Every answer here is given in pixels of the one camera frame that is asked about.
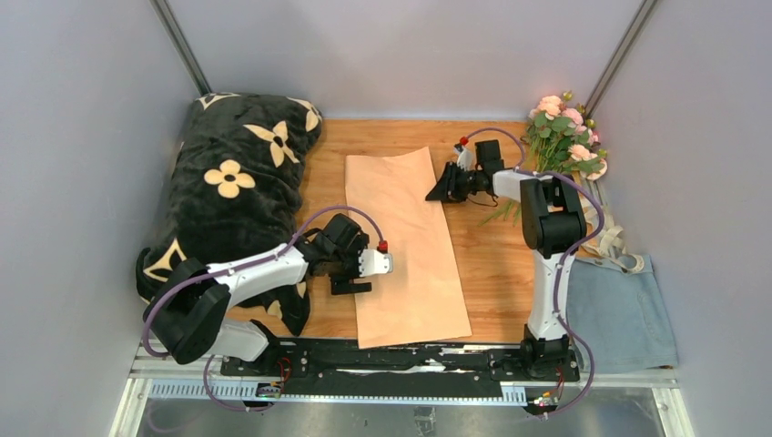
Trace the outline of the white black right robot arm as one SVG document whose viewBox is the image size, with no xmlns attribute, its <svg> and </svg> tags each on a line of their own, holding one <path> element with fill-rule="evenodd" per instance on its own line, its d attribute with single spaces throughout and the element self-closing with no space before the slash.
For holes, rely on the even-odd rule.
<svg viewBox="0 0 772 437">
<path fill-rule="evenodd" d="M 570 334 L 565 327 L 568 280 L 581 239 L 587 234 L 577 186 L 568 176 L 504 165 L 498 141 L 467 148 L 455 145 L 457 158 L 443 168 L 428 201 L 461 203 L 485 192 L 519 203 L 523 240 L 534 257 L 533 306 L 518 356 L 520 371 L 542 380 L 568 364 Z"/>
</svg>

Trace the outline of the green and peach wrapping paper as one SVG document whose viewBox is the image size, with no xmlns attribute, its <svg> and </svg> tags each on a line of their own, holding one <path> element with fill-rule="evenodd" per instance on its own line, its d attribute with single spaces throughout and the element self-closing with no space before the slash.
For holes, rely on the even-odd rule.
<svg viewBox="0 0 772 437">
<path fill-rule="evenodd" d="M 355 297 L 363 349 L 472 334 L 442 204 L 425 199 L 435 183 L 426 147 L 345 159 L 346 201 L 379 225 L 393 258 L 393 271 Z"/>
</svg>

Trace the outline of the pink fake flower bouquet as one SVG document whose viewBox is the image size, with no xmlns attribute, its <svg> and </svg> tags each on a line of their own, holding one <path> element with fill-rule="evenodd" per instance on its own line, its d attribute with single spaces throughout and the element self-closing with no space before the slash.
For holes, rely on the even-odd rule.
<svg viewBox="0 0 772 437">
<path fill-rule="evenodd" d="M 596 181 L 608 170 L 607 151 L 601 147 L 595 122 L 571 91 L 540 99 L 526 119 L 520 144 L 522 167 L 554 171 Z"/>
</svg>

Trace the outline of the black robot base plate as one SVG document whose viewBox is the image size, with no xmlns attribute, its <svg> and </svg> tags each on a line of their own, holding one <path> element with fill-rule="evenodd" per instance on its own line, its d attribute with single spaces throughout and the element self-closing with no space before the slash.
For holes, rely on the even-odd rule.
<svg viewBox="0 0 772 437">
<path fill-rule="evenodd" d="M 224 376 L 286 377 L 293 395 L 492 398 L 502 383 L 577 382 L 568 364 L 542 379 L 530 379 L 515 360 L 514 343 L 421 342 L 361 349 L 355 340 L 281 338 L 253 362 L 227 357 Z"/>
</svg>

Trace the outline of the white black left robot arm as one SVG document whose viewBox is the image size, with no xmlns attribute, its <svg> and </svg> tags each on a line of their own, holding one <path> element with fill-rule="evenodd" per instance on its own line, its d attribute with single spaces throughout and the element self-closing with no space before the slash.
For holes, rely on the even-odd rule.
<svg viewBox="0 0 772 437">
<path fill-rule="evenodd" d="M 388 244 L 376 248 L 352 218 L 339 213 L 322 229 L 303 225 L 275 249 L 225 263 L 185 259 L 174 244 L 145 276 L 160 286 L 143 314 L 142 345 L 154 357 L 180 365 L 206 355 L 237 358 L 267 376 L 279 364 L 272 332 L 257 321 L 229 320 L 227 312 L 272 292 L 299 294 L 310 277 L 327 276 L 335 294 L 371 290 L 369 276 L 392 271 Z"/>
</svg>

